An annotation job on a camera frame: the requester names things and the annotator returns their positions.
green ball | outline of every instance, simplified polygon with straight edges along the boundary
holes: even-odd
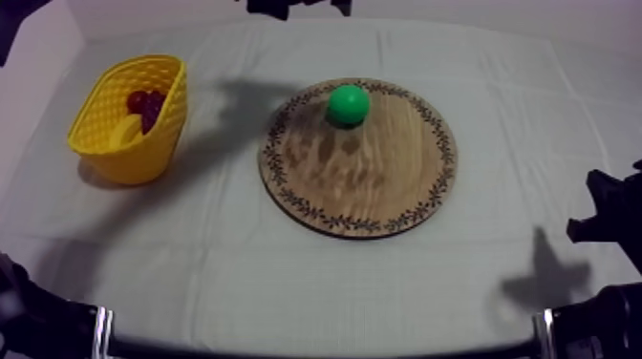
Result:
[[[368,94],[354,85],[339,86],[330,94],[328,115],[340,124],[355,125],[370,111]]]

wooden plate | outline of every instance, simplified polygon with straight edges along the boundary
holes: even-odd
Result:
[[[363,124],[338,129],[326,120],[332,90],[368,92]],[[323,233],[370,239],[412,228],[450,192],[457,147],[428,102],[397,85],[343,78],[302,91],[275,113],[259,152],[259,169],[279,206]]]

white wall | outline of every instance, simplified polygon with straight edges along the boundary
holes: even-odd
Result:
[[[69,0],[91,39],[248,18],[246,0]],[[353,15],[431,20],[548,37],[642,56],[642,0],[353,0]],[[293,17],[339,16],[326,0]]]
[[[83,46],[66,0],[53,0],[20,27],[0,69],[0,198],[58,80]]]

white tablecloth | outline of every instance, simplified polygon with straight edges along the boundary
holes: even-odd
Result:
[[[187,63],[189,117],[166,176],[116,188],[65,138],[99,75],[143,53]],[[343,76],[424,96],[455,136],[451,196],[405,234],[316,234],[259,178],[270,112]],[[639,280],[616,244],[571,244],[565,227],[592,215],[589,170],[632,173],[641,116],[642,62],[460,26],[257,21],[97,42],[21,161],[0,245],[46,288],[114,309],[119,332],[174,343],[384,355],[521,340],[536,310]]]

floral border pattern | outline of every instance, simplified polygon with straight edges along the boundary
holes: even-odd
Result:
[[[408,100],[419,112],[423,121],[432,126],[432,133],[437,137],[437,146],[441,153],[440,157],[444,167],[428,191],[428,199],[426,201],[418,201],[415,208],[408,209],[385,222],[353,218],[352,216],[344,217],[343,215],[338,217],[330,216],[325,213],[323,208],[311,205],[310,201],[296,195],[294,191],[285,187],[288,184],[288,178],[279,148],[282,144],[282,136],[291,121],[290,115],[299,106],[306,105],[313,98],[328,94],[342,85],[356,85],[371,93],[394,95]],[[444,130],[444,127],[443,120],[433,114],[433,111],[426,106],[423,99],[393,84],[359,79],[312,88],[293,97],[278,113],[274,125],[269,130],[267,144],[263,148],[263,156],[269,169],[269,178],[267,180],[274,182],[279,187],[280,191],[276,193],[276,196],[291,206],[303,219],[321,221],[330,231],[334,228],[340,228],[347,231],[364,230],[370,235],[381,231],[393,234],[427,220],[442,204],[443,196],[448,192],[449,180],[455,177],[456,152],[453,150],[454,144],[451,143],[451,138],[448,132]]]

